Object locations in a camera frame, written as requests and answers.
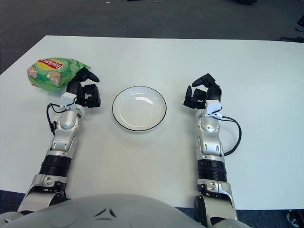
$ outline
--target white table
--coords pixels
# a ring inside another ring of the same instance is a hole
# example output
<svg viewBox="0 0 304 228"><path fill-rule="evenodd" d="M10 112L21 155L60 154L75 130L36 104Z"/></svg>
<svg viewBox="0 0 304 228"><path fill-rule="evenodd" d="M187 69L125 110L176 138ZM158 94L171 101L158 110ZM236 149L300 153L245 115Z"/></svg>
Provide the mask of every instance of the white table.
<svg viewBox="0 0 304 228"><path fill-rule="evenodd" d="M102 108L87 110L68 175L70 198L119 192L172 206L197 196L195 111L183 106L187 86L210 73L222 88L222 113L243 130L226 157L237 209L304 207L304 45L273 41L46 36L0 76L0 189L26 192L52 134L46 105L61 92L32 87L26 69L40 58L68 57L100 79ZM122 129L112 102L125 88L159 91L167 114L146 133ZM221 123L229 149L237 128Z"/></svg>

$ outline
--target gray carpet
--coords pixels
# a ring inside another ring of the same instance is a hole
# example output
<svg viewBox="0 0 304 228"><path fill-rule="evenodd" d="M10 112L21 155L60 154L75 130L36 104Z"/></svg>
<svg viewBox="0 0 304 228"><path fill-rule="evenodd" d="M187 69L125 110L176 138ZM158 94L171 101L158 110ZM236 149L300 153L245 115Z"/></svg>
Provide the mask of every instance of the gray carpet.
<svg viewBox="0 0 304 228"><path fill-rule="evenodd" d="M234 0L0 0L0 73L45 35L277 40L300 35L294 27L303 13L300 0L253 6ZM17 210L22 197L0 191L0 213ZM193 209L180 210L193 217ZM255 228L292 227L286 213L239 210L238 217Z"/></svg>

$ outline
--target chip bag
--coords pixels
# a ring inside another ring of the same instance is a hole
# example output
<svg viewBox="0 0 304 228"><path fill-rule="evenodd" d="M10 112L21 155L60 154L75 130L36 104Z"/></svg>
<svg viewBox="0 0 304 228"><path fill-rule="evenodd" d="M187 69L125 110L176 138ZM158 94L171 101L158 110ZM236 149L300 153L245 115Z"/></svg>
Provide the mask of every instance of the chip bag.
<svg viewBox="0 0 304 228"><path fill-rule="evenodd" d="M81 68L89 66L70 58L44 58L27 69L33 86L48 91L61 90Z"/></svg>

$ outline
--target black cable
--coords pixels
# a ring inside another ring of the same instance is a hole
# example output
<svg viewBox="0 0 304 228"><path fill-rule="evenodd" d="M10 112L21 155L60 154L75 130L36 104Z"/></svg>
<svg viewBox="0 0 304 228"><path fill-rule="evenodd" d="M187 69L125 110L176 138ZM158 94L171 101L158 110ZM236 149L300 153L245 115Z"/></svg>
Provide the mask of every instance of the black cable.
<svg viewBox="0 0 304 228"><path fill-rule="evenodd" d="M241 126L238 124L238 122L235 119L232 119L231 117L228 117L228 116L223 116L223 118L229 119L229 120L221 120L221 121L234 122L234 123L237 124L237 127L238 127L238 140L237 140L237 143L235 144L235 146L230 151L224 153L224 155L227 156L227 155L232 154L237 149L238 145L240 144L241 139L242 139L242 129L241 129Z"/></svg>
<svg viewBox="0 0 304 228"><path fill-rule="evenodd" d="M74 104L74 102L75 102L76 99L77 99L77 97L75 97L74 100L73 100L73 102L70 103L70 104L68 104L67 106L71 106L72 104ZM55 135L55 129L54 129L53 123L51 123L51 119L50 119L50 117L49 117L49 113L48 113L49 108L52 107L52 109L53 109L53 111L54 111L55 113L64 113L65 111L68 110L68 109L65 109L65 110L63 110L63 111L56 111L56 110L54 109L54 106L56 106L56 107L58 107L58 108L60 107L59 105L57 105L57 104L52 104L52 103L49 103L49 104L47 105L47 121L48 121L49 127L50 127L51 132L53 133L53 135Z"/></svg>
<svg viewBox="0 0 304 228"><path fill-rule="evenodd" d="M218 113L220 110L222 110L222 108L223 107L221 106L219 110L216 110L216 111L212 112L211 114Z"/></svg>

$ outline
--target plate rim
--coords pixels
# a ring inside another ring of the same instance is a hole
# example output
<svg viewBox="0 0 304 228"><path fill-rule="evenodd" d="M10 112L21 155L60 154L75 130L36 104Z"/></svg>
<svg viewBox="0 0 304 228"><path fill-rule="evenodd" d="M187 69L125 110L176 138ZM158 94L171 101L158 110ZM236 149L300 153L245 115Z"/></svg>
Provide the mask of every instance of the plate rim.
<svg viewBox="0 0 304 228"><path fill-rule="evenodd" d="M127 90L127 89L134 88L134 87L146 87L146 88L152 89L152 90L154 90L155 92L157 92L157 93L163 98L163 101L164 101L164 103L165 103L165 113L164 113L162 119L161 119L156 125L154 125L154 126L151 127L151 128L148 128L148 129L145 129L145 130L133 130L133 129L127 128L127 127L123 126L123 125L116 119L116 117L115 117L115 115L114 115L113 106L114 106L114 102L115 102L116 98L117 98L123 91L125 91L125 90ZM165 98L161 95L160 92L158 92L157 90L155 90L155 89L153 89L153 88L151 88L151 87L148 87L148 86L143 86L143 85L137 85L137 86L136 86L136 85L135 85L135 86L131 86L131 87L129 87L129 88L126 88L126 89L122 90L122 91L114 98L114 100L113 100L113 102L112 102L112 115L113 115L114 119L116 120L116 122L118 122L119 125L121 125L123 128L125 128L125 129L127 129L127 130L130 130L130 131L133 131L133 132L145 132L145 131L148 131L148 130L150 130L150 129L156 127L157 125L159 125L159 124L162 122L162 120L165 118L166 114L167 114L167 103L166 103Z"/></svg>

